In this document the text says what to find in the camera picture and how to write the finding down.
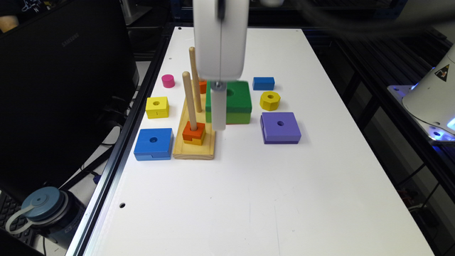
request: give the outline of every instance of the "yellow hexagon nut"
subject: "yellow hexagon nut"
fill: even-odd
[[[268,111],[277,110],[281,97],[276,92],[264,92],[261,95],[261,108]]]

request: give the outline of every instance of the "purple square block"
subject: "purple square block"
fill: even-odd
[[[264,144],[298,144],[301,138],[293,112],[263,112],[261,129]]]

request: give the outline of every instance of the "blue square block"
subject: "blue square block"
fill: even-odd
[[[172,141],[172,128],[141,129],[134,156],[137,161],[170,160]]]
[[[274,78],[253,78],[253,90],[273,90],[274,88]]]

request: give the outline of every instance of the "hole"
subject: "hole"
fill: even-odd
[[[227,89],[227,96],[233,96],[235,94],[235,92],[231,89]]]

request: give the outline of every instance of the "wooden base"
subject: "wooden base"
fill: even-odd
[[[200,101],[202,103],[202,112],[196,112],[196,121],[205,123],[205,94],[200,95]],[[173,146],[173,157],[175,159],[212,160],[215,156],[215,131],[212,130],[212,124],[205,124],[204,142],[202,146],[197,146],[183,142],[182,133],[188,120],[188,107],[185,100],[175,138],[176,143]]]

